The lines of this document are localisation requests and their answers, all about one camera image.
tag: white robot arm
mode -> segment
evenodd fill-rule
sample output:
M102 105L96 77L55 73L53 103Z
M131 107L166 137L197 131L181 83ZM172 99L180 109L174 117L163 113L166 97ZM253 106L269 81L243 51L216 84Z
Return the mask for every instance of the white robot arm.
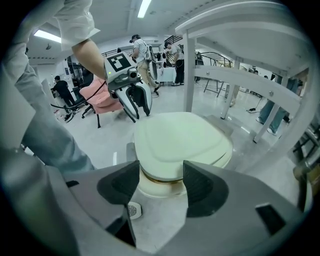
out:
M115 53L104 60L108 90L118 98L133 122L139 119L138 107L149 116L152 106L150 87L141 80L136 63L124 52Z

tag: black shirt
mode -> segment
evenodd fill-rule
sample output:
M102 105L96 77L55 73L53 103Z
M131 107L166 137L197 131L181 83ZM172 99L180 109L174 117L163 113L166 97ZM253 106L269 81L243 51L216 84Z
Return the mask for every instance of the black shirt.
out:
M57 91L61 97L67 96L70 93L66 81L58 81L52 89Z

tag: cable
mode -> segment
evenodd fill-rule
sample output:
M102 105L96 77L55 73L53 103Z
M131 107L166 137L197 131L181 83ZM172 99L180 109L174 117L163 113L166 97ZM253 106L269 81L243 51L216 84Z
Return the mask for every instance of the cable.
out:
M52 107L55 107L55 108L58 108L58 109L64 109L64 110L71 110L71 109L74 109L75 107L87 102L88 100L90 100L93 96L95 96L98 91L106 84L106 81L104 81L104 83L98 88L98 90L95 91L94 94L92 94L89 98L85 99L84 101L81 101L80 103L76 104L76 105L73 105L73 106L70 106L70 107L63 107L63 106L57 106L57 105L53 105L53 104L50 104Z
M256 107L253 107L253 108L250 108L247 110L247 112L250 112L250 113L257 113L257 112L252 112L252 111L256 111L257 107L259 106L259 103L260 101L262 100L263 97L260 98L258 104L256 105Z
M248 113L250 113L250 114L254 114L254 113L260 113L260 111L261 110L259 110L259 111L255 111L255 112L251 112L251 111L249 111L249 110L246 110Z

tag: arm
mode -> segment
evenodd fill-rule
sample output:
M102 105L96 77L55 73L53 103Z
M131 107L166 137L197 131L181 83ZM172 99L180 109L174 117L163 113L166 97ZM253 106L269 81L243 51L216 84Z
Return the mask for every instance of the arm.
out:
M106 79L104 58L97 45L90 40L99 32L89 12L92 0L64 0L62 9L55 14L61 32L62 51L72 51L77 60L93 74Z
M99 52L97 45L90 39L86 39L72 47L76 59L90 72L105 80L105 61Z
M137 48L134 48L134 52L132 54L132 57L136 58L136 57L138 57L138 55L139 55L139 48L137 47Z
M177 60L178 60L178 57L179 57L179 53L178 53L177 47L175 45L172 46L171 53L174 56L173 62L174 62L174 64L176 64Z

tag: white shirt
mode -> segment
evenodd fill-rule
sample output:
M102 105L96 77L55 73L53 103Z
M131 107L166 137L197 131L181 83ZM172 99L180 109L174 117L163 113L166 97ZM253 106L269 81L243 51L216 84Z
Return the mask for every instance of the white shirt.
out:
M33 9L21 23L0 64L1 85L14 85L24 73L29 62L25 55L29 36L50 18L58 21L62 51L99 32L89 12L91 3L92 0L46 0Z
M140 38L136 40L133 44L133 49L139 48L138 57L136 57L136 63L142 62L146 57L147 52L147 45L146 43Z
M178 59L177 60L184 60L185 59L185 55L182 53L181 48L178 45L172 45L171 46L171 53L173 55L175 55L176 53L178 53Z

